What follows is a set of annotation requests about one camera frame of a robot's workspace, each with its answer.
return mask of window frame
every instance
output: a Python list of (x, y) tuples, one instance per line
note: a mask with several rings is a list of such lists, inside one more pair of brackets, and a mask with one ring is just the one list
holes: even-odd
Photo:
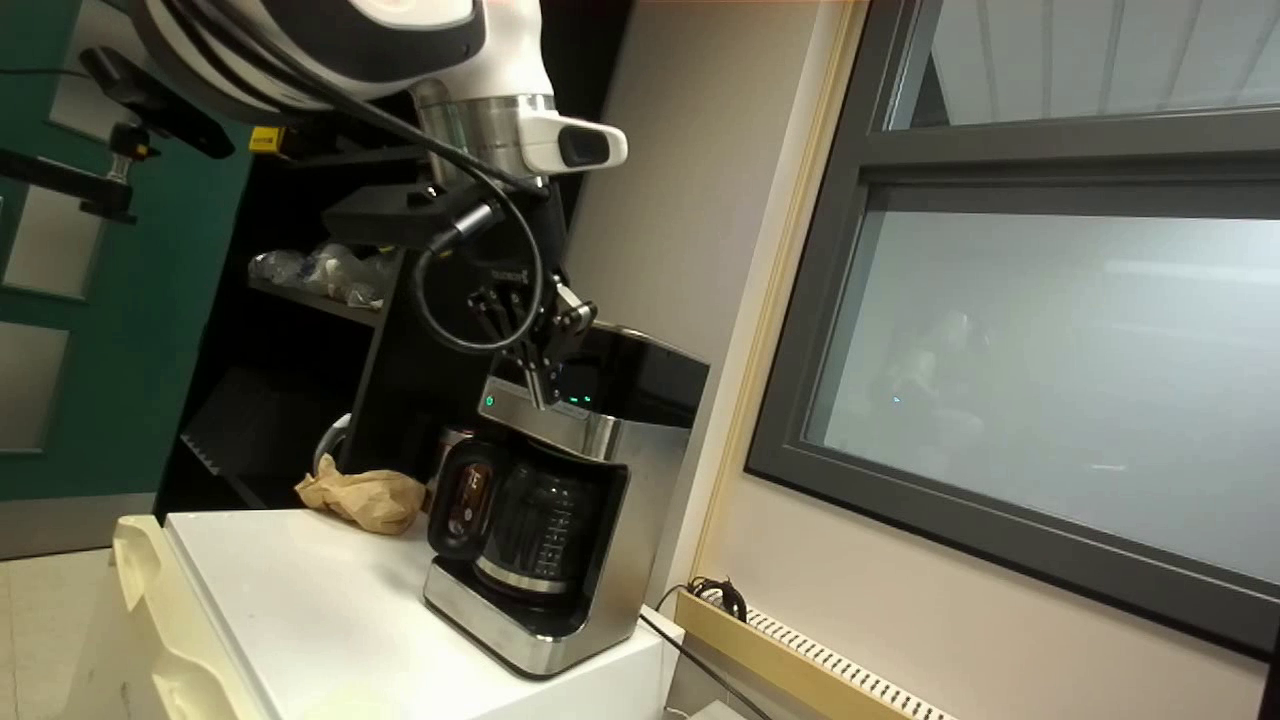
[(825, 391), (825, 354), (839, 332), (850, 332), (835, 329), (839, 300), (848, 285), (863, 286), (866, 266), (850, 260), (876, 224), (876, 205), (891, 190), (923, 205), (971, 196), (971, 207), (992, 190), (1003, 207), (1006, 196), (1027, 190), (1109, 187), (1120, 196), (1117, 207), (1154, 214), (1179, 214), (1179, 207), (1158, 210), (1150, 196), (1205, 190), (1205, 205), (1223, 214), (1280, 214), (1280, 110), (886, 126), (883, 121), (906, 110), (906, 83), (927, 75), (920, 65), (930, 52), (934, 8), (940, 0), (873, 0), (866, 8), (747, 472), (1199, 639), (1266, 654), (1280, 591), (1263, 581), (805, 441)]

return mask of coffee maker lid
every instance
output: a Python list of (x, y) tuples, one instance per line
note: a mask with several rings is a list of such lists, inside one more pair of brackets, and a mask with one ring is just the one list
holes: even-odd
[[(495, 374), (523, 385), (508, 358), (495, 362)], [(591, 322), (581, 349), (555, 369), (555, 399), (674, 427), (691, 427), (705, 385), (707, 362), (620, 322)]]

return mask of crumpled paper bag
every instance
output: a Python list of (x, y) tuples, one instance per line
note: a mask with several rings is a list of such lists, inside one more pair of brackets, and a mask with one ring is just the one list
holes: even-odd
[(379, 534), (402, 534), (429, 498), (429, 489), (402, 472), (342, 476), (328, 452), (319, 456), (316, 472), (293, 483), (293, 490), (313, 510), (341, 517)]

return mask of coffee maker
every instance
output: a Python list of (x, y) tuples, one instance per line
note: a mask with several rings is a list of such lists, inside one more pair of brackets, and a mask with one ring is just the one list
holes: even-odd
[(596, 322), (555, 396), (512, 362), (484, 379), (434, 472), (429, 605), (523, 676), (636, 629), (707, 369)]

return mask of door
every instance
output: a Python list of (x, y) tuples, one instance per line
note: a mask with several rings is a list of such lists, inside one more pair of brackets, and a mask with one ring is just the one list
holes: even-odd
[[(0, 146), (104, 172), (104, 141), (66, 126), (83, 110), (55, 106), (66, 83), (90, 89), (55, 73), (76, 66), (78, 25), (78, 0), (0, 8)], [(134, 224), (0, 180), (0, 554), (30, 534), (18, 523), (45, 523), (34, 534), (59, 543), (49, 523), (66, 523), (70, 507), (157, 490), (244, 172), (244, 150), (206, 159), (160, 141), (160, 159), (130, 167)]]

